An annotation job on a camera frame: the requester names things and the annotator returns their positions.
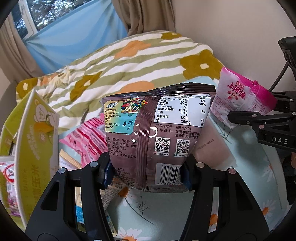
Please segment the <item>purple snack bag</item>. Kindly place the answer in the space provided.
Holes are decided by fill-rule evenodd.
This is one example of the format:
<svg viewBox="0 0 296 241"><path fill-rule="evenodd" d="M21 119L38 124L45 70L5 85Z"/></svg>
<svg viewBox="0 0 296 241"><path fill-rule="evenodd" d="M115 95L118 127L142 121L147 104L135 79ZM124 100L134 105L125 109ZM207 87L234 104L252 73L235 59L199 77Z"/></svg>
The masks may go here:
<svg viewBox="0 0 296 241"><path fill-rule="evenodd" d="M20 217L20 212L19 212L18 203L17 203L17 199L16 199L15 186L12 183L7 181L6 182L6 190L8 193L8 203L9 203L9 209L11 211L11 214L13 216Z"/></svg>

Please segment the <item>beige curtain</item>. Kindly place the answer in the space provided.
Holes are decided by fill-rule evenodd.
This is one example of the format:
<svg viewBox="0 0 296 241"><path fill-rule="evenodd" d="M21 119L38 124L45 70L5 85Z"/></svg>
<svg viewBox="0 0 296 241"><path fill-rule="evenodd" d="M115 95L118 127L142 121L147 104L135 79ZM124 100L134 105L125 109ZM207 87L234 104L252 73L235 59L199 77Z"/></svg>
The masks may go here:
<svg viewBox="0 0 296 241"><path fill-rule="evenodd" d="M112 4L128 36L157 30L175 31L175 16L171 1L115 0Z"/></svg>
<svg viewBox="0 0 296 241"><path fill-rule="evenodd" d="M1 69L10 82L43 76L44 73L20 38L9 14L1 26Z"/></svg>

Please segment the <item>blue window cloth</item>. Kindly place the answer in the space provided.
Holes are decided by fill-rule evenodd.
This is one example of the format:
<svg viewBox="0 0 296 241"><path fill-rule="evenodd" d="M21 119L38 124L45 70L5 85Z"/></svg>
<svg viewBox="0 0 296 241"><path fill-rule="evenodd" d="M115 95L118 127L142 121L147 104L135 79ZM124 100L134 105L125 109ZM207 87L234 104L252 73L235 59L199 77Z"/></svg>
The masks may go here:
<svg viewBox="0 0 296 241"><path fill-rule="evenodd" d="M45 74L125 38L127 31L111 1L90 1L24 41Z"/></svg>

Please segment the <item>beige right curtain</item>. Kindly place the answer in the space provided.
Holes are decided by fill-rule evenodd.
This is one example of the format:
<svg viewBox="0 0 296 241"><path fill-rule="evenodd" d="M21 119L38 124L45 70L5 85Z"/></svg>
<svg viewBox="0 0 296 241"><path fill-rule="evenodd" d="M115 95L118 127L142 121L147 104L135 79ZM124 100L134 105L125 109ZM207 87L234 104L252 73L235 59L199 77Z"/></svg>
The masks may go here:
<svg viewBox="0 0 296 241"><path fill-rule="evenodd" d="M115 0L112 4L128 36L157 30L175 31L175 16L171 1Z"/></svg>

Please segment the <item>blue white snack packet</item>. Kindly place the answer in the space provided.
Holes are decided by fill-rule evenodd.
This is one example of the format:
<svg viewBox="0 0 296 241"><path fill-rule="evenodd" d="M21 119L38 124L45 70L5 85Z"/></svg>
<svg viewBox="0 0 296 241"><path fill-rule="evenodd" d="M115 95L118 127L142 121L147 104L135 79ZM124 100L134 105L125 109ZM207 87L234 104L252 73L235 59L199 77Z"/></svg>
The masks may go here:
<svg viewBox="0 0 296 241"><path fill-rule="evenodd" d="M83 217L82 207L76 205L75 210L76 210L76 220L77 220L77 222L84 224L84 217Z"/></svg>

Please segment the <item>floral striped quilt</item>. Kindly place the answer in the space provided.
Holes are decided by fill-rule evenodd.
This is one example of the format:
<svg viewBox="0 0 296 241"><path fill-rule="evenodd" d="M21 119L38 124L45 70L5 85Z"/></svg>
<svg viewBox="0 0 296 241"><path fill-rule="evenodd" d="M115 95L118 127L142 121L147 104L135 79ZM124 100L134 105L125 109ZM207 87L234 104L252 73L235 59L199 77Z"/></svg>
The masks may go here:
<svg viewBox="0 0 296 241"><path fill-rule="evenodd" d="M217 82L223 64L212 49L178 33L133 35L79 58L57 72L22 80L20 102L32 89L60 116L59 132L101 109L101 99L116 93L147 91L207 76Z"/></svg>

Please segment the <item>green cardboard box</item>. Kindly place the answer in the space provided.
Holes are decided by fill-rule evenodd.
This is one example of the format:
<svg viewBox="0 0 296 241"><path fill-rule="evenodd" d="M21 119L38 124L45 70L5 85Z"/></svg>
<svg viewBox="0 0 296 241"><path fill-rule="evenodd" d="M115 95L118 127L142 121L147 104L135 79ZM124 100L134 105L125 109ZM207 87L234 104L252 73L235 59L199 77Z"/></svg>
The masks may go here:
<svg viewBox="0 0 296 241"><path fill-rule="evenodd" d="M59 168L59 115L31 90L6 119L1 130L1 156L15 158L15 189L20 217L9 209L6 181L1 173L1 202L24 230L30 216Z"/></svg>

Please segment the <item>brown chocolate candy bag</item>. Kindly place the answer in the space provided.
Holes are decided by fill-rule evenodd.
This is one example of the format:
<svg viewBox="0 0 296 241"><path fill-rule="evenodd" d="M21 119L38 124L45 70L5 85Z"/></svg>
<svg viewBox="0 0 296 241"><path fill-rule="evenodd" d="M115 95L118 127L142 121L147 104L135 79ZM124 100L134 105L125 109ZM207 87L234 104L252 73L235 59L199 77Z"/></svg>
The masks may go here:
<svg viewBox="0 0 296 241"><path fill-rule="evenodd" d="M215 94L214 85L187 82L104 97L106 141L118 178L143 192L186 192L180 167L198 142Z"/></svg>

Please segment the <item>pink white Oishi bag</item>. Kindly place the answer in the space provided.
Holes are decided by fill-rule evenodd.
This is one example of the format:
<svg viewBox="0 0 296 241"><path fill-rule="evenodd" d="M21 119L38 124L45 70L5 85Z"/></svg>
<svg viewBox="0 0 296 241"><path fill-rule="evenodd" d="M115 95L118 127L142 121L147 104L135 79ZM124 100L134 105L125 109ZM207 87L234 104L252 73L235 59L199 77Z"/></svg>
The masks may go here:
<svg viewBox="0 0 296 241"><path fill-rule="evenodd" d="M216 96L211 105L211 113L228 128L238 124L231 123L227 115L231 111L255 111L264 115L276 106L276 98L257 81L223 67L216 88Z"/></svg>

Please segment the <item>translucent brown cake packet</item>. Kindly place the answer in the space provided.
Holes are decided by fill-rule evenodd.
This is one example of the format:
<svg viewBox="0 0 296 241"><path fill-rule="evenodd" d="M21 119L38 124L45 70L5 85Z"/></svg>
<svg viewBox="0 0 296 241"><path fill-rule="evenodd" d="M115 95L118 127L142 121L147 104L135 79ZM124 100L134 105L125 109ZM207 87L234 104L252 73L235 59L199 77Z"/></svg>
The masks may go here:
<svg viewBox="0 0 296 241"><path fill-rule="evenodd" d="M237 167L233 154L210 117L206 119L192 154L197 161L207 164L212 169L225 171L230 167Z"/></svg>

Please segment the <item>beige left curtain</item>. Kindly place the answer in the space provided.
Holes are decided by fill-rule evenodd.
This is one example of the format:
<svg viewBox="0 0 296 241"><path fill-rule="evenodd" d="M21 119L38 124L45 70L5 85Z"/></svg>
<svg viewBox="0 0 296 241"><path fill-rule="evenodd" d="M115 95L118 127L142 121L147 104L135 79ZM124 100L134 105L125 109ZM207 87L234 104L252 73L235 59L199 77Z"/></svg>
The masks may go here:
<svg viewBox="0 0 296 241"><path fill-rule="evenodd" d="M1 26L1 69L10 82L43 76L44 73L20 38L9 14Z"/></svg>

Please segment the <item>pink red striped packet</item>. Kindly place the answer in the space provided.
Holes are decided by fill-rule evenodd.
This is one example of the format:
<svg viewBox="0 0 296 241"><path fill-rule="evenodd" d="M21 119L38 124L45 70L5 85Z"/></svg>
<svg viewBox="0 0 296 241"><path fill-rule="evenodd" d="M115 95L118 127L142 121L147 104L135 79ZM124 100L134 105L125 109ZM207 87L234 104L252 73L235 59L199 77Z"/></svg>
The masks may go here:
<svg viewBox="0 0 296 241"><path fill-rule="evenodd" d="M104 114L100 113L99 116L85 121L59 142L80 155L82 166L97 161L101 154L108 151Z"/></svg>

